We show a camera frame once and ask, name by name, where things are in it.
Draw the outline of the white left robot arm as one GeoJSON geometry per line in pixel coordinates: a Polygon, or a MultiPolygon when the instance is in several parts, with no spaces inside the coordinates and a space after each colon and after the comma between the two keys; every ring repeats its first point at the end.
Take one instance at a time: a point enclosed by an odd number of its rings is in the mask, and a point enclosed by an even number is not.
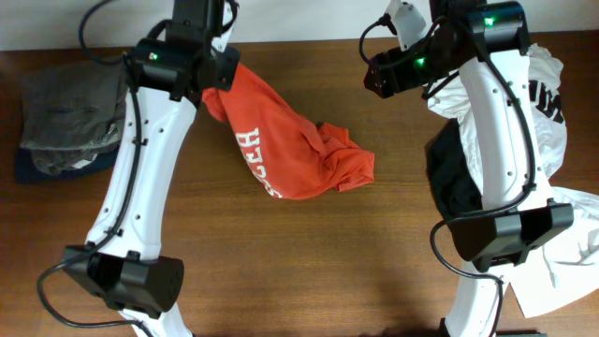
{"type": "Polygon", "coordinates": [[[177,1],[123,57],[124,132],[101,211],[63,271],[122,316],[138,336],[188,336],[177,304],[181,260],[161,253],[168,190],[202,93],[230,90],[239,52],[227,42],[234,1],[177,1]]]}

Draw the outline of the orange red printed t-shirt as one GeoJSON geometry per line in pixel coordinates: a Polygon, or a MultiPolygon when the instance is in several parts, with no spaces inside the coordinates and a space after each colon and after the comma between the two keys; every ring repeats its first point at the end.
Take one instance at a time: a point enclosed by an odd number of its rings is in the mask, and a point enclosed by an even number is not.
{"type": "Polygon", "coordinates": [[[304,118],[244,65],[230,90],[206,89],[202,102],[230,125],[248,168],[273,198],[314,198],[374,181],[374,153],[352,141],[348,129],[304,118]]]}

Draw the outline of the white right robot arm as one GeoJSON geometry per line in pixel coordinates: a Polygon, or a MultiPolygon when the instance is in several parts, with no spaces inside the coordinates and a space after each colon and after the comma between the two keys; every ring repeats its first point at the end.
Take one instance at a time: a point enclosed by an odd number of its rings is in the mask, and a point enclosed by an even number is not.
{"type": "Polygon", "coordinates": [[[482,207],[443,221],[463,265],[442,336],[493,336],[512,271],[564,232],[573,207],[555,200],[542,169],[529,95],[530,36],[518,2],[433,1],[424,18],[392,1],[378,24],[396,49],[366,58],[367,89],[387,98],[461,80],[481,154],[482,207]]]}

